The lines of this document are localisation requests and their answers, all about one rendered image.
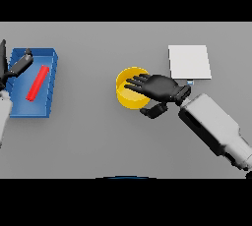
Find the red beaker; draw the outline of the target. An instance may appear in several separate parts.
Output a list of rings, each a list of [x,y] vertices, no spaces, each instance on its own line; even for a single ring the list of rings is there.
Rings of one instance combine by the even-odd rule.
[[[42,65],[31,85],[31,88],[26,96],[26,100],[33,102],[35,101],[35,98],[37,96],[37,94],[39,93],[39,90],[45,80],[45,78],[47,77],[47,74],[49,72],[49,68],[45,65]]]

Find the blue tray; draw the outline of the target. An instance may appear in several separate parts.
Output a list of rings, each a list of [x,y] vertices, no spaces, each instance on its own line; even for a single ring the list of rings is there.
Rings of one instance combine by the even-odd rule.
[[[11,118],[48,118],[51,112],[58,55],[54,48],[37,47],[31,48],[31,54],[32,64],[17,78],[9,78],[6,83],[6,90],[13,102]],[[28,101],[27,96],[42,66],[48,67],[49,72],[34,101]]]

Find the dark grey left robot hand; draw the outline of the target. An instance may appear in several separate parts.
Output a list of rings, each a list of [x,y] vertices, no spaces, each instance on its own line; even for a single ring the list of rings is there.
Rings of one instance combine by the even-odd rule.
[[[0,42],[0,91],[6,87],[9,78],[17,78],[23,73],[33,62],[32,52],[26,49],[24,56],[16,62],[11,68],[8,68],[6,58],[6,40]]]

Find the yellow bowl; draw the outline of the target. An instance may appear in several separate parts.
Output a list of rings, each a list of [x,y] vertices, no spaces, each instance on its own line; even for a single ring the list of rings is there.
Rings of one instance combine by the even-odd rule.
[[[144,95],[124,87],[127,84],[127,79],[132,79],[134,76],[146,74],[147,72],[147,70],[140,67],[129,67],[118,74],[115,86],[116,97],[122,106],[137,110],[145,107],[150,102]]]

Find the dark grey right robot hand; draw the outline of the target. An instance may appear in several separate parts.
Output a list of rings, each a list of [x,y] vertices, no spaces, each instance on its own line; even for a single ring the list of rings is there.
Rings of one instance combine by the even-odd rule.
[[[190,85],[179,85],[173,78],[163,75],[140,74],[127,79],[124,87],[157,101],[152,108],[140,109],[140,112],[150,119],[155,119],[166,112],[168,102],[180,106],[191,94]]]

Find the pale square measuring scale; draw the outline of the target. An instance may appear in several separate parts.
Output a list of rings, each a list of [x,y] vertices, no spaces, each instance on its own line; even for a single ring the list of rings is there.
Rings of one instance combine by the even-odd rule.
[[[175,80],[210,80],[212,78],[206,45],[169,45],[170,76]]]

